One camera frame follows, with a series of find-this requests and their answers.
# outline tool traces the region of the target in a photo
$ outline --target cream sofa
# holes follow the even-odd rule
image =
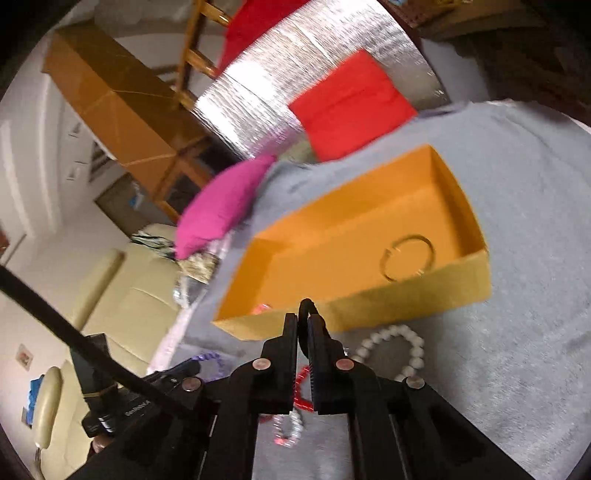
[[[174,240],[174,227],[150,225],[152,235]],[[143,377],[160,340],[179,310],[173,299],[178,276],[175,262],[143,245],[110,250],[80,285],[69,320],[84,335],[105,333],[111,356]],[[88,454],[90,439],[80,421],[88,407],[71,359],[51,367],[41,383],[33,417],[37,472],[63,480]]]

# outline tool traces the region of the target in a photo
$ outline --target gray carpet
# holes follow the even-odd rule
[[[278,163],[173,364],[202,349],[234,355],[236,363],[258,356],[259,342],[240,342],[209,323],[249,239],[289,211],[428,143],[480,220],[491,250],[493,295],[410,322],[426,340],[423,375],[531,475],[561,480],[591,442],[591,135],[538,105],[447,111],[423,115],[342,161]],[[367,334],[335,337],[355,348]],[[394,378],[407,355],[402,340],[391,341],[368,365]],[[272,443],[270,425],[260,428],[253,478],[351,478],[345,420],[306,413],[304,422],[293,449]]]

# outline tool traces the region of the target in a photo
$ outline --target white bead bracelet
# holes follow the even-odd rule
[[[392,337],[402,336],[408,341],[413,347],[410,349],[410,360],[408,365],[402,368],[402,371],[397,375],[394,380],[401,382],[406,377],[412,377],[417,370],[420,370],[425,366],[423,361],[423,355],[425,350],[425,340],[413,332],[407,325],[391,325],[386,327],[379,332],[372,333],[369,338],[366,338],[361,342],[361,346],[355,352],[355,355],[351,358],[360,364],[364,363],[370,356],[372,348],[383,340],[388,341]]]

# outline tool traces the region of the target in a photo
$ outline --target foil surface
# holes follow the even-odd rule
[[[437,76],[377,0],[311,0],[247,48],[193,113],[240,158],[280,154],[303,136],[288,104],[365,49],[417,110],[449,102]]]

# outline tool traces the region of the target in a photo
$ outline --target pink pillow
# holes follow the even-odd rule
[[[191,201],[177,226],[177,259],[222,238],[248,213],[265,173],[276,157],[262,155],[224,170]]]

